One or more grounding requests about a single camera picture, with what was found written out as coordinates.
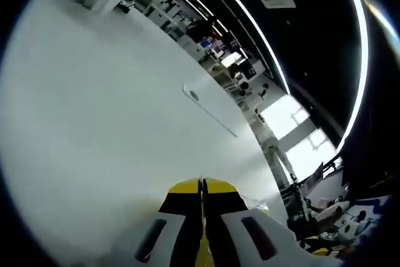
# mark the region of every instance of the bright window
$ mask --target bright window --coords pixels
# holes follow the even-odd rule
[[[327,163],[335,155],[335,147],[321,129],[317,129],[286,153],[299,181],[312,175],[321,163]]]
[[[261,113],[275,137],[280,140],[309,117],[308,112],[290,95],[285,95]]]

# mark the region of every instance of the wall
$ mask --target wall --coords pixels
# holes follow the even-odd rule
[[[251,63],[251,66],[253,67],[253,69],[256,72],[256,75],[253,76],[250,80],[249,83],[251,83],[252,81],[255,81],[258,77],[262,76],[262,73],[265,72],[265,67],[262,64],[262,62],[260,60],[257,60],[253,63]]]
[[[263,84],[265,83],[269,85],[269,89],[267,90],[267,95],[264,96],[264,100],[262,100],[258,93],[261,93],[263,91]],[[252,89],[252,95],[248,97],[246,103],[250,109],[258,108],[259,112],[264,111],[275,101],[285,95],[285,92],[281,88],[279,88],[272,81],[272,79],[263,74],[250,81],[249,85]]]
[[[338,196],[346,195],[346,190],[342,187],[343,171],[322,180],[307,196],[313,206],[317,206],[321,198],[334,199]]]
[[[298,127],[288,133],[285,137],[279,140],[279,148],[281,151],[286,153],[301,141],[306,139],[310,134],[312,134],[317,127],[311,121],[310,118],[301,123]]]
[[[332,114],[324,108],[320,103],[318,103],[303,87],[301,87],[295,80],[291,80],[291,86],[294,88],[292,92],[298,92],[306,101],[308,101],[314,110],[314,120],[317,115],[320,115],[322,118],[318,118],[319,120],[323,120],[322,122],[327,122],[328,125],[334,130],[337,137],[342,137],[344,134],[343,127],[335,120]],[[328,128],[324,126],[324,131],[329,136],[329,131],[326,131]]]

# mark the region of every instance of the black ceiling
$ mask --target black ceiling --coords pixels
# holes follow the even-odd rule
[[[243,48],[259,53],[284,89],[260,35],[234,0],[201,0],[233,31]],[[359,82],[361,42],[353,0],[294,0],[296,8],[267,9],[261,0],[241,0],[259,24],[286,75],[302,86],[345,128]]]

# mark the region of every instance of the office desk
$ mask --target office desk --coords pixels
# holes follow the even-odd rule
[[[199,176],[264,199],[285,222],[240,109],[139,11],[97,16],[78,0],[32,0],[1,68],[2,173],[21,218],[63,266],[105,254],[172,185]]]
[[[196,44],[187,34],[181,36],[176,42],[197,62],[206,55],[204,48]]]

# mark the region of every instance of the table surface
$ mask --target table surface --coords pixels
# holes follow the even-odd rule
[[[171,186],[199,176],[229,181],[285,223],[240,109],[138,11],[100,17],[79,0],[31,0],[1,72],[2,172],[24,222],[60,264],[106,253]]]

